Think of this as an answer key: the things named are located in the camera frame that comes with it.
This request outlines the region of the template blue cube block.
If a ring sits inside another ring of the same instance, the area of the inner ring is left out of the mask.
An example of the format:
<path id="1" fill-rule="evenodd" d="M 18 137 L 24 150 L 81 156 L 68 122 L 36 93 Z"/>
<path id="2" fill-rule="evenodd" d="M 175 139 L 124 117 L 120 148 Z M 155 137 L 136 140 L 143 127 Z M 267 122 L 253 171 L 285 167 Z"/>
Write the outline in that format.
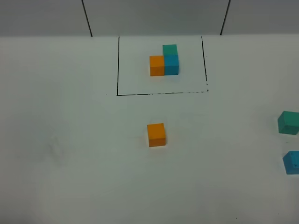
<path id="1" fill-rule="evenodd" d="M 178 55 L 164 56 L 164 74 L 178 75 L 179 74 L 179 59 Z"/>

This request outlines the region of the template green cube block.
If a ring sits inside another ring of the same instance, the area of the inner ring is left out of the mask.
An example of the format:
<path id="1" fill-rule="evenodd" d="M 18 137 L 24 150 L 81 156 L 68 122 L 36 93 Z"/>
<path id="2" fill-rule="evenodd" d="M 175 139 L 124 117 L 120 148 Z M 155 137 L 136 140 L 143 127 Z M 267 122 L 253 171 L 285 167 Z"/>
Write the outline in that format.
<path id="1" fill-rule="evenodd" d="M 178 55 L 177 45 L 176 44 L 167 44 L 163 45 L 163 55 Z"/>

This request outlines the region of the template orange cube block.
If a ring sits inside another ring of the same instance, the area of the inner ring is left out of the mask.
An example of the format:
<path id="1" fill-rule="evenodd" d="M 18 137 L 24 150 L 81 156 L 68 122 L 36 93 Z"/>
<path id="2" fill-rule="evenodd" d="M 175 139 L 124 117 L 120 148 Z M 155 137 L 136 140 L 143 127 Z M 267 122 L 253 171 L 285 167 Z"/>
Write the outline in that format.
<path id="1" fill-rule="evenodd" d="M 164 76 L 165 64 L 164 56 L 150 56 L 150 76 Z"/>

